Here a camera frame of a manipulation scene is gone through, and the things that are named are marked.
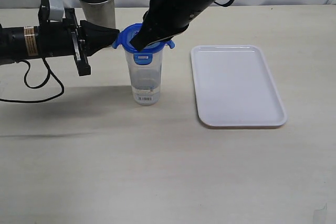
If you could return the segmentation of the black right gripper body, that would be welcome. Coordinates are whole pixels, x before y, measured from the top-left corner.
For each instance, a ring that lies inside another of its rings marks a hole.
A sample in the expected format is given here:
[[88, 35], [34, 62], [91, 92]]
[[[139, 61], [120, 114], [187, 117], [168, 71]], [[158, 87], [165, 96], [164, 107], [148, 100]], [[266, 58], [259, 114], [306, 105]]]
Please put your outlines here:
[[167, 30], [173, 37], [187, 30], [190, 22], [210, 5], [210, 0], [150, 0], [143, 23]]

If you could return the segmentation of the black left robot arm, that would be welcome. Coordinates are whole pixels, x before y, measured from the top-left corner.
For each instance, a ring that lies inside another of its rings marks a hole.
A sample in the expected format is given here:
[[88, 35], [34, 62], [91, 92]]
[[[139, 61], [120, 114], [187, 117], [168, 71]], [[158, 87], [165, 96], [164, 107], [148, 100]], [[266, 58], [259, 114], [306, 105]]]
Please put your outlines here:
[[78, 75], [91, 74], [88, 57], [111, 46], [120, 31], [95, 25], [86, 20], [77, 22], [75, 10], [65, 9], [65, 18], [58, 22], [47, 19], [41, 8], [39, 26], [1, 27], [1, 64], [48, 57], [73, 56]]

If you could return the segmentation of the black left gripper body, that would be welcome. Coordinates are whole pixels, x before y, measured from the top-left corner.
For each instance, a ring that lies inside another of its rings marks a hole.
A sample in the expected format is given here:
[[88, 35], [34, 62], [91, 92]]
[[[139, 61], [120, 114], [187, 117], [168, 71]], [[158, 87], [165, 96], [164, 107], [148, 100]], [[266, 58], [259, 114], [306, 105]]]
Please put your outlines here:
[[91, 67], [82, 27], [77, 22], [75, 10], [65, 9], [65, 17], [52, 22], [46, 7], [38, 11], [38, 47], [45, 57], [73, 56], [78, 75], [88, 76]]

